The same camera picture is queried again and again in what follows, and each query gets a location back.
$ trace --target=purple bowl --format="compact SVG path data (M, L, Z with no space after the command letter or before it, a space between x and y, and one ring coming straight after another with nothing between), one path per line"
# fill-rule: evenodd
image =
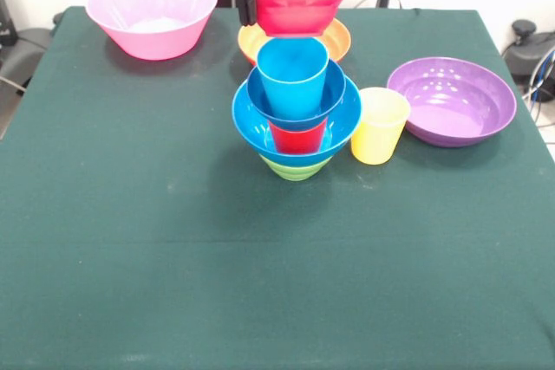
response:
M406 62L388 80L411 106L407 129L441 147L463 147L503 130L516 114L511 88L472 62L427 57Z

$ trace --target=green bowl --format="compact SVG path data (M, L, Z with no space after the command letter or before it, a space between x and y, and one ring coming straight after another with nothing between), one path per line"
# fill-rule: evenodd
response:
M283 179L287 179L288 181L304 181L305 179L310 178L312 175L317 174L328 162L330 162L331 158L327 158L322 162L311 165L311 166L285 166L276 164L271 160L265 158L264 156L260 155L260 158L272 169L277 175L279 175Z

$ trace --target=cup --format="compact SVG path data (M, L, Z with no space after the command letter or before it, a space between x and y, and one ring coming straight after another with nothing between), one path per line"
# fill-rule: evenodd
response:
M288 154L318 152L322 145L323 134L326 131L327 123L328 118L326 117L320 124L311 129L294 132L284 130L274 125L271 121L268 121L271 137L274 139L276 150Z
M319 125L335 108L339 106L345 94L347 82L343 70L336 62L329 60L326 80L323 86L322 100L317 114L304 120L285 120L274 116L262 84L262 75L258 67L252 69L246 82L246 90L254 107L260 115L284 130L308 130Z
M365 88L360 94L362 120L351 139L351 152L364 164L384 164L397 146L410 115L410 104L388 88Z
M258 52L258 70L274 116L309 119L318 113L329 54L316 38L274 38Z

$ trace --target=plastic bowl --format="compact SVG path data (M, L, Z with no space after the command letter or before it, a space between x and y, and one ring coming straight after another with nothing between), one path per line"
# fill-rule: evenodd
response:
M266 35L258 24L241 27L237 36L241 52L252 65L257 65L258 51L271 39L273 38ZM330 58L335 62L340 62L350 50L350 32L337 19L330 23L318 40L326 46Z
M304 181L313 175L316 175L320 172L322 168L326 166L328 162L330 162L331 158L327 158L326 160L320 162L319 164L311 165L311 166L285 166L276 164L271 160L265 158L264 156L260 155L260 158L272 169L278 176L283 179L287 179L288 181Z
M328 117L322 146L316 153L289 155L276 150L268 121L258 112L246 92L246 82L239 87L232 104L235 127L252 148L266 159L282 166L313 166L338 153L349 141L361 120L361 97L356 85L347 78L345 95Z
M159 61L185 54L218 0L88 0L87 13L124 51Z
M447 57L402 64L388 88L407 97L407 129L435 146L463 147L503 130L516 114L511 88L489 69Z
M345 93L346 78L341 67L336 62L330 60L320 109L315 116L305 120L285 120L274 116L271 111L270 102L266 98L258 67L253 68L249 74L246 88L254 107L265 119L285 130L302 131L319 125L339 105Z
M258 24L268 36L321 36L342 0L257 0Z

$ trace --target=yellow cup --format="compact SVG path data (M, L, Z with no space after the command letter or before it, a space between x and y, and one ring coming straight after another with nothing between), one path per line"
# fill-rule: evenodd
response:
M361 90L362 120L350 142L355 158L368 165L391 159L410 115L410 104L388 88Z

